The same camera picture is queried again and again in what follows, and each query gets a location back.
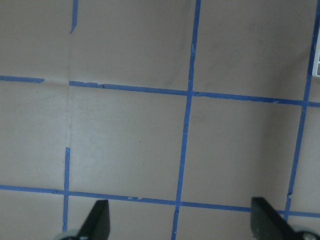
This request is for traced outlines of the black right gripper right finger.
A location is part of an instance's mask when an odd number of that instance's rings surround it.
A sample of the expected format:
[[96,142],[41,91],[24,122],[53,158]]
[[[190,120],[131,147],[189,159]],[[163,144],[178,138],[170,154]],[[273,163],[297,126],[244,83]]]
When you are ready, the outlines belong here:
[[263,198],[251,198],[250,229],[256,240],[299,240],[300,234]]

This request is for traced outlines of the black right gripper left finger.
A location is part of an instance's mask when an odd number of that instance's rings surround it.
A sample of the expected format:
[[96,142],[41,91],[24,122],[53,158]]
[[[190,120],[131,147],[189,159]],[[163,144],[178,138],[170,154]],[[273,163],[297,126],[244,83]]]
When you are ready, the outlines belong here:
[[78,240],[107,240],[110,236],[108,200],[97,200],[77,233]]

